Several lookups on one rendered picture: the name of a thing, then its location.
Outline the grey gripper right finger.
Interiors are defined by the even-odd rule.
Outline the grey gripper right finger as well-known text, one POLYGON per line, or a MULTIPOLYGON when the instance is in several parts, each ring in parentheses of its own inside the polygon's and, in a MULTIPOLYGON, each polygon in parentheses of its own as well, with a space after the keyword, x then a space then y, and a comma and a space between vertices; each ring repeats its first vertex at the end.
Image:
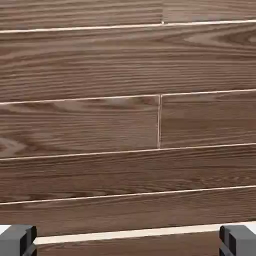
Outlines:
POLYGON ((222 225, 218 256, 256 256, 256 221, 222 225))

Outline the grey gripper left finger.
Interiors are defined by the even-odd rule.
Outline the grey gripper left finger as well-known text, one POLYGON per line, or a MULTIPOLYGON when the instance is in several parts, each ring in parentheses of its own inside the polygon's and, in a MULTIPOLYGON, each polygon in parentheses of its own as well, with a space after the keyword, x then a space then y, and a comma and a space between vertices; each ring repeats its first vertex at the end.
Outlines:
POLYGON ((0 224, 0 256, 37 256, 36 238, 34 225, 0 224))

